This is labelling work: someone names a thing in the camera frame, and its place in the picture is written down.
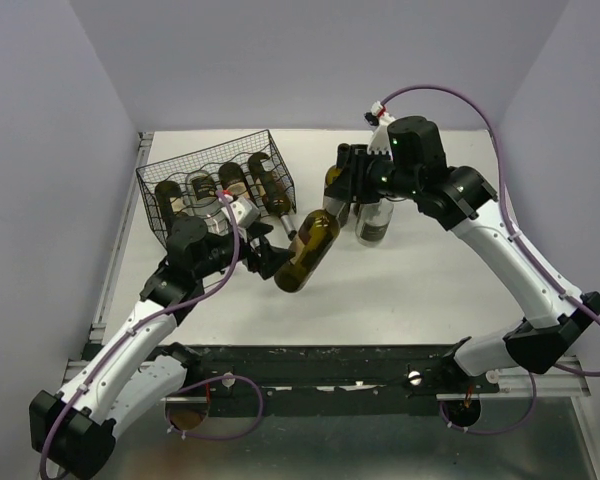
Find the dark bottle front label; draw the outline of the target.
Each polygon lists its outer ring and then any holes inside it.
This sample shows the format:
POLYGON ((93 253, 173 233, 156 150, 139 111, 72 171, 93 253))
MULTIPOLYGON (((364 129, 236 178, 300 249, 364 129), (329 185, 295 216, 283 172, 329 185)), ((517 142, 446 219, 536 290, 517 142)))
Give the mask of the dark bottle front label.
POLYGON ((172 180, 163 180, 155 187, 159 212, 165 223, 176 218, 189 216, 180 185, 172 180))

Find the clear glass bottle front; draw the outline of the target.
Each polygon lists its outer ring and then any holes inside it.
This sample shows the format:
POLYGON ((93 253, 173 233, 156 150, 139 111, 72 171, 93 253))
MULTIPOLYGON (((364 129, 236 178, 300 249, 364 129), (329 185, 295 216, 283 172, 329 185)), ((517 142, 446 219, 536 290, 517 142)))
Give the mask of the clear glass bottle front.
POLYGON ((222 211, 203 216, 208 231, 212 234, 225 235, 228 231, 228 221, 222 211))

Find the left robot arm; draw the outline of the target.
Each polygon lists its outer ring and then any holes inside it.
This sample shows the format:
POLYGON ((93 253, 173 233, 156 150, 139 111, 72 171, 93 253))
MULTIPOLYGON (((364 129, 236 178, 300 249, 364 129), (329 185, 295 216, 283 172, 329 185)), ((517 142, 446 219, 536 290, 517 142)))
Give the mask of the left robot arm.
POLYGON ((206 277, 220 272, 226 283, 245 262, 268 279, 291 258, 290 250, 268 242, 272 229, 254 222, 241 230, 233 223, 229 233, 219 235, 198 217, 175 221, 165 257, 118 332, 56 393, 40 391, 31 401, 31 443, 41 455, 41 478, 49 476, 48 462, 59 467, 60 478, 93 478, 122 434, 159 399, 200 387, 202 372, 183 347, 159 355, 147 368, 141 365, 197 304, 222 289, 221 283, 205 289, 206 277))

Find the olive bottle tan label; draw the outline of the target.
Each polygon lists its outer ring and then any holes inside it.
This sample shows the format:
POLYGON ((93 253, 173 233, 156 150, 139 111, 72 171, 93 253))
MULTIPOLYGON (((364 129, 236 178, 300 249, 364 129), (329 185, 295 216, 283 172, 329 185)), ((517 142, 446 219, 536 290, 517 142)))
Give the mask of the olive bottle tan label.
POLYGON ((280 220, 292 240, 297 230, 291 219, 291 201, 273 160, 264 152, 256 152, 247 160, 247 166, 267 212, 280 220))

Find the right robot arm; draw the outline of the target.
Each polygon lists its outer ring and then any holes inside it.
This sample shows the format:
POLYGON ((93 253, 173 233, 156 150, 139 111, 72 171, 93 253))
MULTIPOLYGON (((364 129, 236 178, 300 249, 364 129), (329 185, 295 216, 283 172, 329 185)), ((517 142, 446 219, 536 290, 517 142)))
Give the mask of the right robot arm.
POLYGON ((390 197, 413 201, 482 259, 523 312, 512 329, 452 348, 439 370, 447 389, 463 391, 493 369, 520 366, 544 374, 600 314, 600 293, 560 277, 522 232, 507 226, 498 194, 483 175, 447 164, 434 122, 422 116, 382 120, 371 144, 341 146, 338 162, 342 172, 326 197, 360 205, 390 197))

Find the dark bottle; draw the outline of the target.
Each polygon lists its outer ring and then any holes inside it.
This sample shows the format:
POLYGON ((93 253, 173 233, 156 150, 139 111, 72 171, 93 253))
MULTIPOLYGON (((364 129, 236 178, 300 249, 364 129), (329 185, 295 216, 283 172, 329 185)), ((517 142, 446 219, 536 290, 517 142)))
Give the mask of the dark bottle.
POLYGON ((327 197, 323 201, 323 208, 336 218, 340 229, 346 226, 350 215, 349 203, 327 197))

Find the dark bottle label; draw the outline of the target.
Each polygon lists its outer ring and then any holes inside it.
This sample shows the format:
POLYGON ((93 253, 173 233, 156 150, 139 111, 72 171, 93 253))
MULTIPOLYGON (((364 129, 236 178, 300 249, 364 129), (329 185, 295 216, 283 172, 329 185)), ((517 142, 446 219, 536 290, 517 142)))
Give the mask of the dark bottle label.
POLYGON ((163 180, 155 187, 159 212, 165 223, 176 218, 189 216, 180 185, 172 180, 163 180))
POLYGON ((224 163, 218 169, 218 176, 222 187, 231 195, 252 199, 248 181, 239 164, 224 163))

